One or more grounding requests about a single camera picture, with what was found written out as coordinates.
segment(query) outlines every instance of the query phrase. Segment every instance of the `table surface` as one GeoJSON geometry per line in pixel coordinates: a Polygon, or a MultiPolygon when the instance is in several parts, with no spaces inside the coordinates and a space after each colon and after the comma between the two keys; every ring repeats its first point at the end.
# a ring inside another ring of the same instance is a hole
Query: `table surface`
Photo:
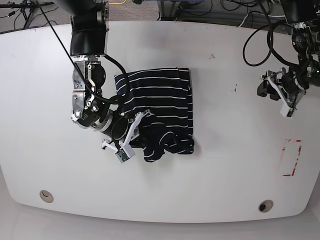
{"type": "MultiPolygon", "coordinates": [[[[55,29],[68,49],[71,26],[55,29]]],[[[260,75],[283,66],[274,57],[255,68],[244,63],[242,47],[252,32],[205,23],[110,22],[108,54],[127,72],[190,68],[193,87],[194,154],[166,153],[147,163],[138,149],[124,164],[101,150],[103,134],[70,120],[73,66],[51,29],[1,35],[0,165],[11,197],[64,213],[143,222],[235,222],[301,213],[320,170],[320,91],[311,87],[292,118],[281,116],[280,101],[258,97],[260,75]],[[287,139],[302,140],[294,176],[283,176],[298,154],[296,141],[290,145],[287,139]],[[53,203],[41,200],[41,190],[52,193],[53,203]],[[265,200],[274,206],[261,213],[265,200]]],[[[274,46],[297,61],[290,36],[275,34],[274,46]]],[[[258,62],[267,52],[262,31],[248,46],[248,60],[258,62]]],[[[120,71],[101,62],[103,95],[110,97],[120,71]]]]}

